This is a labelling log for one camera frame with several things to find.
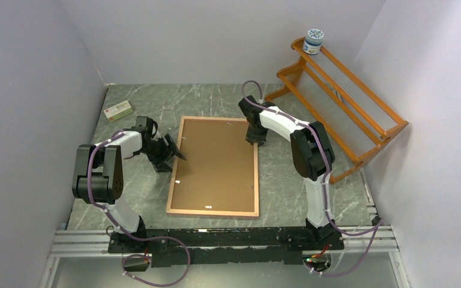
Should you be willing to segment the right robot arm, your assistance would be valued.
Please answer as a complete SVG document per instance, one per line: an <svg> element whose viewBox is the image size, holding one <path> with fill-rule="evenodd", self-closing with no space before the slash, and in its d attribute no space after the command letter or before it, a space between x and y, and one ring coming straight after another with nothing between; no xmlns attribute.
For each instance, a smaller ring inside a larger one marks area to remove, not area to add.
<svg viewBox="0 0 461 288"><path fill-rule="evenodd" d="M293 164L303 178L308 211L306 233L308 245L322 248L329 241L326 230L335 227L329 209L329 180L335 155L324 125L318 121L301 121L279 109L275 104L258 104L249 95L238 103L249 127L246 141L262 146L267 133L273 131L291 144Z"/></svg>

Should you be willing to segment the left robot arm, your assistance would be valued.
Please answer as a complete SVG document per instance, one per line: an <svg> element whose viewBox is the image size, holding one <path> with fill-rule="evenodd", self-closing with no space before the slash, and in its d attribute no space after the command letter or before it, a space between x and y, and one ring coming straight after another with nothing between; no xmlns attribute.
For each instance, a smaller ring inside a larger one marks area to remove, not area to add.
<svg viewBox="0 0 461 288"><path fill-rule="evenodd" d="M117 131L96 144L80 145L76 152L72 192L75 198L96 207L113 224L113 231L124 236L124 244L133 252L142 251L148 236L142 217L134 212L122 195L123 162L146 155L158 173L171 172L167 162L185 159L170 134L161 136L158 123L139 116L134 126Z"/></svg>

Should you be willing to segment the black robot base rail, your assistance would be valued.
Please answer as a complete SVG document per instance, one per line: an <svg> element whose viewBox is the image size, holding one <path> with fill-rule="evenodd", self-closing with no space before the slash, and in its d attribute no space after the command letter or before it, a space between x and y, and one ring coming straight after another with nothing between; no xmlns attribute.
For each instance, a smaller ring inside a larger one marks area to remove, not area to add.
<svg viewBox="0 0 461 288"><path fill-rule="evenodd" d="M146 229L144 242L110 234L110 254L150 254L154 268L172 265L265 263L300 264L322 250L344 249L342 234L306 226L215 229Z"/></svg>

